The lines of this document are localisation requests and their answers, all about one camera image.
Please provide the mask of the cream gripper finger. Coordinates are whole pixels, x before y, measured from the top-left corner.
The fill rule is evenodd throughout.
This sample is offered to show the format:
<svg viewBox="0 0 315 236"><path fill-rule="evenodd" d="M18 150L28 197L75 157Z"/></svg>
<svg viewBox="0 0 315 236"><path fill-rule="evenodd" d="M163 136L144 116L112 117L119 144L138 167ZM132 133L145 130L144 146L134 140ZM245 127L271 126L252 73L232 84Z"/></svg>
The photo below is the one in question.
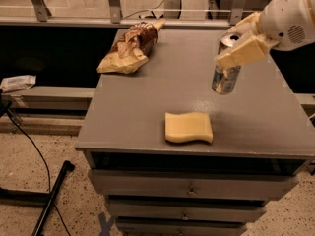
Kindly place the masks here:
<svg viewBox="0 0 315 236"><path fill-rule="evenodd" d="M270 39L264 35L254 35L218 54L214 62L223 69L243 66L263 59L272 48Z"/></svg>
<svg viewBox="0 0 315 236"><path fill-rule="evenodd" d="M229 31L238 33L247 33L252 31L253 33L258 33L260 16L260 12L254 12L238 22L235 26L231 27Z"/></svg>

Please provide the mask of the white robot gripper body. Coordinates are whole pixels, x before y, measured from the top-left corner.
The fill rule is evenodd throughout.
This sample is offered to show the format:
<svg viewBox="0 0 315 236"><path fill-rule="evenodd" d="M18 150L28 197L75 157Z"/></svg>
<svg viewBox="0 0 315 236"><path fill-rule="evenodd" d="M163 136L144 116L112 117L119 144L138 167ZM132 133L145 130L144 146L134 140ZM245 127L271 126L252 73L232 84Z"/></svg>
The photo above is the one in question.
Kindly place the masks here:
<svg viewBox="0 0 315 236"><path fill-rule="evenodd" d="M261 32L291 51L315 42L315 0L272 0L259 19Z"/></svg>

